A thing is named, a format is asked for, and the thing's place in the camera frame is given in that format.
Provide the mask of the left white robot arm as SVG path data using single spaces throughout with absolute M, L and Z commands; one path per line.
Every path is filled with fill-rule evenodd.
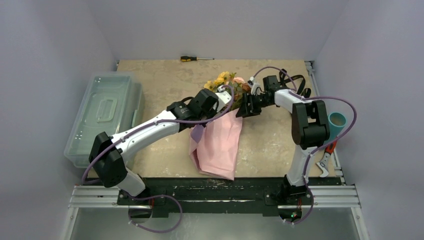
M 94 137 L 89 168 L 94 169 L 105 188 L 118 187 L 142 205 L 148 201 L 149 191 L 142 178 L 127 167 L 129 159 L 158 140 L 198 125 L 205 126 L 231 100 L 227 91 L 202 89 L 196 96 L 171 103 L 157 116 L 131 129 L 113 135 L 103 131 Z

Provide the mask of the black printed ribbon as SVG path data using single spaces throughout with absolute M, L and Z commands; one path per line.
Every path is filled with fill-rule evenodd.
M 304 98 L 309 98 L 312 95 L 312 89 L 309 87 L 306 87 L 306 78 L 301 75 L 301 74 L 297 74 L 297 75 L 292 75 L 291 77 L 289 77 L 287 75 L 287 71 L 282 68 L 279 72 L 279 83 L 282 87 L 288 88 L 287 84 L 295 82 L 296 80 L 300 80 L 299 84 L 296 84 L 296 89 L 297 89 L 297 94 L 304 97 Z

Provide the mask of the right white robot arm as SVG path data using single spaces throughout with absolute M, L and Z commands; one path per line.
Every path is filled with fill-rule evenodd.
M 310 162 L 316 150 L 330 138 L 330 124 L 326 104 L 322 100 L 307 100 L 296 91 L 281 83 L 277 76 L 263 78 L 263 92 L 258 91 L 254 77 L 248 83 L 249 93 L 244 93 L 236 117 L 252 117 L 261 114 L 268 106 L 286 109 L 291 114 L 291 136 L 295 144 L 293 160 L 286 180 L 288 185 L 281 189 L 280 196 L 288 204 L 300 198 L 298 187 L 309 181 Z

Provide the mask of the clear plastic storage box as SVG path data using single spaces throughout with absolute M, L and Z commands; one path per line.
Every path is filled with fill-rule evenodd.
M 140 82 L 130 71 L 92 74 L 64 149 L 76 168 L 89 165 L 95 137 L 111 136 L 141 123 L 145 97 Z

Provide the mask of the flower bouquet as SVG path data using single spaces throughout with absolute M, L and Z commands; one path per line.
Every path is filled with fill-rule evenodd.
M 236 72 L 224 71 L 215 80 L 208 80 L 204 84 L 204 88 L 212 92 L 218 92 L 218 88 L 223 85 L 229 85 L 233 88 L 234 101 L 230 111 L 240 108 L 243 94 L 251 92 L 251 87 L 248 83 L 242 77 L 236 76 L 236 74 Z

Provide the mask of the pink wrapping paper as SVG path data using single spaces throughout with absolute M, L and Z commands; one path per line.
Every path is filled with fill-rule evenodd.
M 232 110 L 190 132 L 188 155 L 199 173 L 231 181 L 235 179 L 243 126 L 243 118 L 236 117 L 236 114 L 237 110 Z

